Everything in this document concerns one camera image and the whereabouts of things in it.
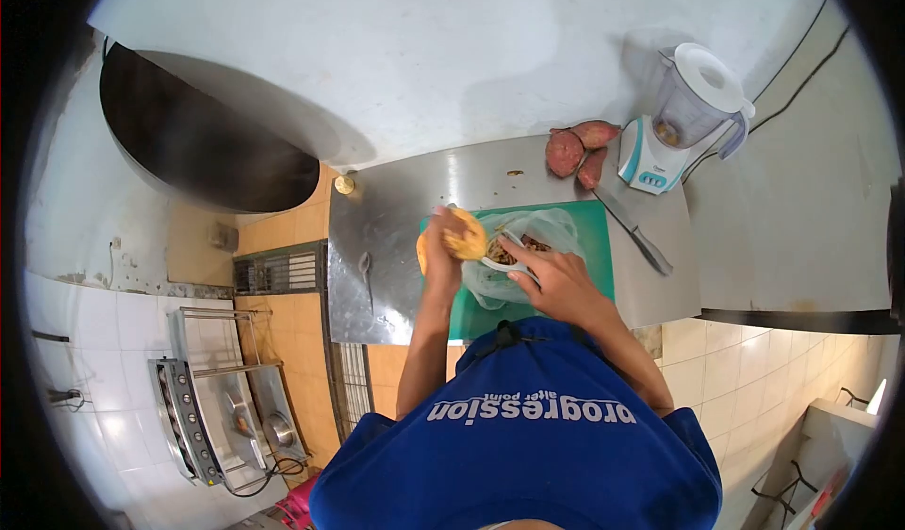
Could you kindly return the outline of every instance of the green cutting board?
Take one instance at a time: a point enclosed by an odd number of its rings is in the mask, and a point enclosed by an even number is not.
[[[572,216],[578,229],[578,244],[586,255],[587,273],[597,290],[611,300],[616,300],[613,289],[613,259],[610,256],[610,236],[606,230],[606,208],[596,199],[560,202],[557,204],[537,204],[535,206],[502,207],[500,209],[480,209],[471,212],[476,218],[491,214],[505,214],[520,209],[538,210],[559,207]],[[427,218],[421,220],[421,230],[427,227]],[[473,340],[484,332],[496,328],[500,320],[519,320],[540,312],[527,304],[507,302],[499,310],[481,308],[474,295],[462,286],[452,302],[450,314],[451,340]]]

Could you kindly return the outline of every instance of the white tile wall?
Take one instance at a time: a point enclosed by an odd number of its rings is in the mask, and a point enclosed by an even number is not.
[[[139,530],[215,530],[285,497],[280,478],[254,498],[193,486],[176,471],[157,417],[147,363],[173,355],[166,313],[232,308],[232,301],[117,293],[27,272],[25,296],[32,329],[72,340],[33,341],[36,378],[46,388],[79,389],[88,400],[78,412],[51,409],[51,419],[67,459],[108,508],[126,512]],[[190,344],[215,348],[218,359],[241,359],[234,327],[188,324]]]
[[[676,405],[695,410],[720,466],[715,527],[741,526],[754,504],[751,486],[812,400],[845,401],[840,386],[870,398],[879,360],[880,344],[868,336],[695,319],[663,325],[663,377]]]

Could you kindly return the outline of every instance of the kitchen knife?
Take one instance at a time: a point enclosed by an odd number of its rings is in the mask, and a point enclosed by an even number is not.
[[[634,222],[631,216],[628,215],[628,211],[625,209],[625,206],[619,203],[619,201],[613,197],[612,194],[607,192],[602,188],[595,188],[592,190],[594,192],[594,196],[599,199],[606,209],[613,214],[613,217],[617,219],[619,223],[622,224],[622,227],[625,228],[625,231],[628,231],[628,235],[632,238],[638,248],[641,250],[641,253],[644,255],[644,258],[650,263],[653,268],[657,270],[663,276],[669,276],[673,274],[673,266],[670,265],[669,261],[666,260],[666,257],[660,252],[660,249],[657,246],[653,245],[648,238],[644,236],[641,232],[641,229],[638,228],[638,224]]]

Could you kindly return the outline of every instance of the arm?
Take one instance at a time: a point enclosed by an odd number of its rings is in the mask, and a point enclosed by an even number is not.
[[[528,251],[506,238],[503,248],[525,263],[540,279],[511,272],[532,306],[561,322],[588,332],[617,373],[658,415],[674,410],[673,395],[660,369],[629,331],[613,301],[600,294],[587,275],[584,260],[574,253]]]
[[[447,229],[457,230],[460,225],[448,209],[437,207],[424,232],[427,240],[424,292],[399,378],[398,421],[446,382],[446,341],[453,298],[461,283],[461,261],[446,250],[443,233]]]

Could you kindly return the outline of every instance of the blender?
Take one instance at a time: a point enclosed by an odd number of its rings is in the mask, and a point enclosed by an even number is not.
[[[682,43],[660,51],[668,66],[657,91],[656,113],[623,130],[619,176],[651,194],[671,189],[682,175],[693,145],[731,120],[736,130],[718,156],[726,159],[745,142],[754,105],[729,68],[701,45]]]

